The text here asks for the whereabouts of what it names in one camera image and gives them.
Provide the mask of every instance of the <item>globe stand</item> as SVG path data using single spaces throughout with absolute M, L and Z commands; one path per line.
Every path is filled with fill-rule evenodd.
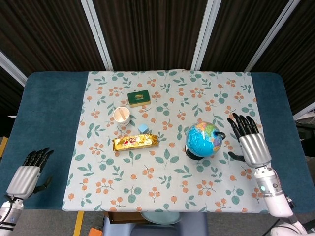
M 200 161 L 201 159 L 203 159 L 203 157 L 196 156 L 191 151 L 189 151 L 187 145 L 185 145 L 185 152 L 186 152 L 186 155 L 192 160 Z

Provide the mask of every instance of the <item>dark curtain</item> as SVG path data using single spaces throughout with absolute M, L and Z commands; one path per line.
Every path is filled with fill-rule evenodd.
M 244 71 L 288 0 L 223 0 L 201 65 Z
M 315 2 L 302 0 L 252 71 L 283 77 L 293 114 L 315 102 Z
M 190 69 L 206 4 L 206 0 L 94 0 L 114 69 Z
M 22 72 L 105 70 L 79 0 L 1 0 L 0 50 Z
M 22 93 L 23 86 L 0 67 L 0 116 L 17 114 Z

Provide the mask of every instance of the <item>paper cup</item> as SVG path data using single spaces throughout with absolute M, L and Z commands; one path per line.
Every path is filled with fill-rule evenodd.
M 119 125 L 126 126 L 130 122 L 130 111 L 126 107 L 118 107 L 115 109 L 113 117 Z

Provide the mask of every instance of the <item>robotic arm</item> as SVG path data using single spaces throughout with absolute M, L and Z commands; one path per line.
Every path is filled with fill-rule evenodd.
M 8 199 L 0 209 L 0 236 L 9 236 L 24 208 L 23 200 L 29 198 L 32 193 L 37 193 L 47 188 L 52 177 L 49 177 L 42 186 L 36 187 L 40 173 L 53 150 L 45 148 L 31 152 L 24 164 L 15 172 L 13 179 L 5 195 Z
M 268 146 L 259 133 L 255 121 L 249 116 L 245 118 L 235 113 L 233 116 L 237 124 L 230 118 L 227 121 L 232 126 L 244 156 L 237 156 L 232 152 L 228 154 L 233 159 L 246 162 L 248 166 L 255 168 L 254 176 L 270 214 L 284 221 L 271 230 L 271 236 L 315 236 L 315 233 L 306 232 L 292 212 L 291 208 L 294 204 L 289 197 L 286 197 L 277 172 L 271 167 Z

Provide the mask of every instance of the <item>small blue block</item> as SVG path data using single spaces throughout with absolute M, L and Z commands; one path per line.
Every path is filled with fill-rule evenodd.
M 140 134 L 146 134 L 149 131 L 149 128 L 146 124 L 141 124 L 138 127 Z

